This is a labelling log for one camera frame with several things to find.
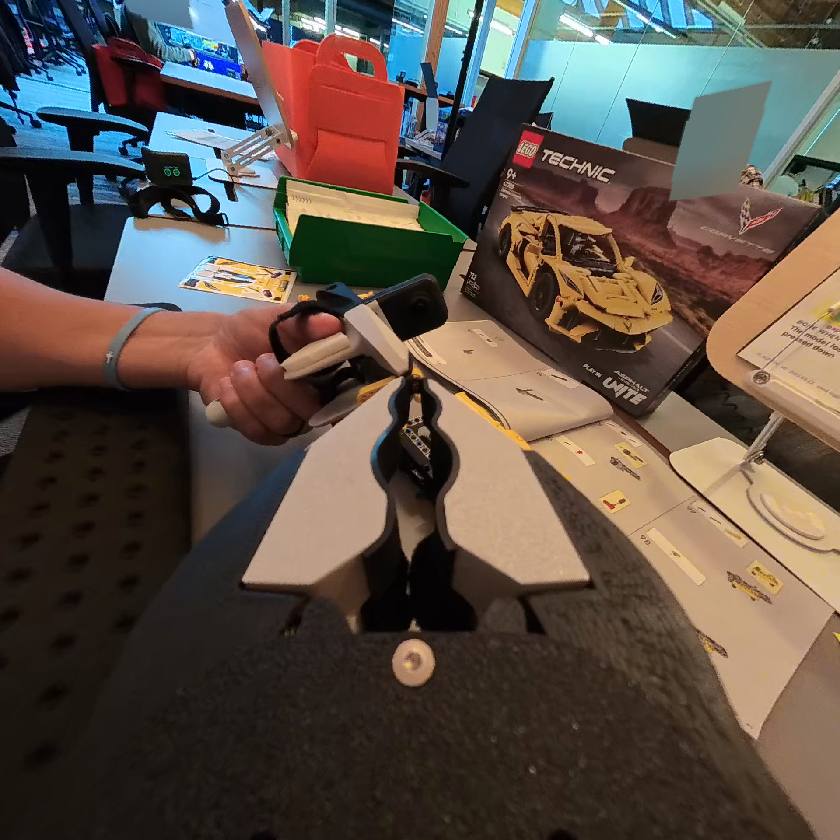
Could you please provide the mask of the printed paper sheet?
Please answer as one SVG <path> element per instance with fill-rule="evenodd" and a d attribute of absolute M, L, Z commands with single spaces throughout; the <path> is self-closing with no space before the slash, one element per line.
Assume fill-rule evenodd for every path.
<path fill-rule="evenodd" d="M 801 391 L 830 393 L 838 399 L 838 269 L 746 344 L 738 357 Z"/>

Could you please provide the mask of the green storage bin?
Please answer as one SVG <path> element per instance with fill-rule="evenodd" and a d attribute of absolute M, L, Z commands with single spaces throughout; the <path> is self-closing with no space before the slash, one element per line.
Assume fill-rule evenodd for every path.
<path fill-rule="evenodd" d="M 418 275 L 430 275 L 440 290 L 446 288 L 468 236 L 432 207 L 416 204 L 423 228 L 420 231 L 305 216 L 292 234 L 286 218 L 287 178 L 318 183 L 283 176 L 275 194 L 273 213 L 279 245 L 300 282 L 328 286 L 340 281 L 349 287 L 380 289 Z M 387 196 L 319 184 L 353 193 Z M 388 197 L 409 203 L 405 198 Z"/>

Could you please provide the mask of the person's left hand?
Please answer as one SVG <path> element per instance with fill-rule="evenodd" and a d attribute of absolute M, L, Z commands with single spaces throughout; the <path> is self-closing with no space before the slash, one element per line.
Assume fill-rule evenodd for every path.
<path fill-rule="evenodd" d="M 281 445 L 302 434 L 322 405 L 313 386 L 287 381 L 270 334 L 293 354 L 341 331 L 328 313 L 287 318 L 274 328 L 289 308 L 248 308 L 217 318 L 186 368 L 190 388 L 204 403 L 219 403 L 229 426 L 258 445 Z"/>

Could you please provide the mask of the person's left forearm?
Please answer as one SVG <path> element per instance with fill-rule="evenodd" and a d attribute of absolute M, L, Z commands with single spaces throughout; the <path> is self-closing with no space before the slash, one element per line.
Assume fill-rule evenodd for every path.
<path fill-rule="evenodd" d="M 1 271 L 1 389 L 185 387 L 199 317 L 75 297 Z"/>

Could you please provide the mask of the toy car set box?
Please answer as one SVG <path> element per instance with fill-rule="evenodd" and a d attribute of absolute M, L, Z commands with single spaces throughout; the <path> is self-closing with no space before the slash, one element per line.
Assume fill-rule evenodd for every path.
<path fill-rule="evenodd" d="M 709 331 L 824 211 L 738 185 L 671 199 L 675 167 L 523 124 L 462 293 L 625 412 L 650 414 Z"/>

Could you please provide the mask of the black device green lights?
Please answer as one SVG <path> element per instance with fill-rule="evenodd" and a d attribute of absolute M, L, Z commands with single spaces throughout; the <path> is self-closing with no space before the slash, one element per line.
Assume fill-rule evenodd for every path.
<path fill-rule="evenodd" d="M 187 154 L 143 148 L 142 163 L 148 186 L 133 191 L 127 182 L 121 186 L 132 217 L 148 218 L 153 208 L 160 207 L 164 214 L 179 221 L 228 226 L 219 199 L 197 184 L 209 171 L 195 174 Z"/>

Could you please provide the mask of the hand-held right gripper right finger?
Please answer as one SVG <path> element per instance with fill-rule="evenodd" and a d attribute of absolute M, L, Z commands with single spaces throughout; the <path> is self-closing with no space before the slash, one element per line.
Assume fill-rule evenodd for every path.
<path fill-rule="evenodd" d="M 498 599 L 581 590 L 591 576 L 529 456 L 435 381 L 422 382 L 436 531 L 478 616 Z"/>

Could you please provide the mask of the grey desk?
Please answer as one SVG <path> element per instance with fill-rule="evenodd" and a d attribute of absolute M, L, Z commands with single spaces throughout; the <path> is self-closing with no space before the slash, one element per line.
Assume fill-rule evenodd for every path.
<path fill-rule="evenodd" d="M 126 223 L 108 284 L 107 299 L 132 303 L 162 301 L 185 311 L 230 313 L 243 306 L 182 290 L 177 285 L 206 256 L 232 254 L 267 266 L 284 263 L 277 238 L 267 229 L 212 228 L 168 217 Z M 314 434 L 281 448 L 252 444 L 236 432 L 212 428 L 200 395 L 189 392 L 192 540 L 267 478 L 286 456 Z M 719 426 L 677 396 L 669 396 L 633 436 L 665 452 L 725 436 Z M 763 724 L 757 746 L 775 778 L 812 825 L 819 838 L 838 838 L 838 615 L 826 616 L 811 649 Z"/>

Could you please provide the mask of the open instruction booklet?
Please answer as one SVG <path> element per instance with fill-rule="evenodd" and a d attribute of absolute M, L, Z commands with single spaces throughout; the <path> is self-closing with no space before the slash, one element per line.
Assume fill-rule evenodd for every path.
<path fill-rule="evenodd" d="M 833 609 L 617 422 L 531 447 L 625 533 L 673 592 L 755 739 Z"/>

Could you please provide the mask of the colourful printed leaflet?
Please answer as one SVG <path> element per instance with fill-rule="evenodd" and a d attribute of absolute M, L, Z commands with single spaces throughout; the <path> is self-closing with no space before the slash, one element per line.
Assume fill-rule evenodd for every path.
<path fill-rule="evenodd" d="M 211 256 L 195 266 L 178 286 L 237 299 L 285 303 L 296 279 L 297 272 L 293 269 Z"/>

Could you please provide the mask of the red plastic carry case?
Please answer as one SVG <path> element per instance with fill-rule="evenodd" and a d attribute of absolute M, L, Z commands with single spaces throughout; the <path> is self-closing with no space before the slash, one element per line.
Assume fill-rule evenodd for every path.
<path fill-rule="evenodd" d="M 403 89 L 367 41 L 329 35 L 293 47 L 265 42 L 266 63 L 297 135 L 276 155 L 299 180 L 393 195 Z"/>

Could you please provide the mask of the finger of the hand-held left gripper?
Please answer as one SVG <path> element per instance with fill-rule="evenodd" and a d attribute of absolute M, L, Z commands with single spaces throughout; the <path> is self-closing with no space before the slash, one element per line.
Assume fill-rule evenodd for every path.
<path fill-rule="evenodd" d="M 377 302 L 360 303 L 343 315 L 343 332 L 348 337 L 346 361 L 373 360 L 389 375 L 406 376 L 411 357 L 403 340 L 397 338 Z"/>
<path fill-rule="evenodd" d="M 351 386 L 348 382 L 343 383 L 338 394 L 324 407 L 311 415 L 308 421 L 309 427 L 319 428 L 338 423 L 393 381 L 394 378 L 383 378 L 363 385 Z"/>

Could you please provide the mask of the red office chair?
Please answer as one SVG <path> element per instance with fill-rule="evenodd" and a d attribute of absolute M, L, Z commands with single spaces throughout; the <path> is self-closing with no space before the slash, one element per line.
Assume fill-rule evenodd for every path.
<path fill-rule="evenodd" d="M 163 62 L 126 38 L 110 38 L 106 45 L 94 45 L 92 54 L 107 110 L 165 110 Z"/>

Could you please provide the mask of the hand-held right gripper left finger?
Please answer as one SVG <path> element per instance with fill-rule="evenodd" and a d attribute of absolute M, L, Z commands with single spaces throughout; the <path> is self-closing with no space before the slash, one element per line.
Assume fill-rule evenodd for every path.
<path fill-rule="evenodd" d="M 241 583 L 326 599 L 367 631 L 406 629 L 392 480 L 406 423 L 397 378 L 309 446 Z"/>

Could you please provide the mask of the partly built toy brick car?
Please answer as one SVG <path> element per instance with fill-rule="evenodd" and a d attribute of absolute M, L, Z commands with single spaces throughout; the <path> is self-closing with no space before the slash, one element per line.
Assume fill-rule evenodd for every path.
<path fill-rule="evenodd" d="M 487 408 L 466 392 L 457 392 L 455 397 L 521 449 L 532 451 L 532 446 L 521 435 L 504 427 Z M 408 420 L 402 427 L 399 467 L 413 483 L 415 498 L 419 501 L 434 501 L 438 493 L 439 484 L 434 479 L 432 467 L 432 443 L 432 432 L 425 424 L 421 408 L 411 408 Z"/>

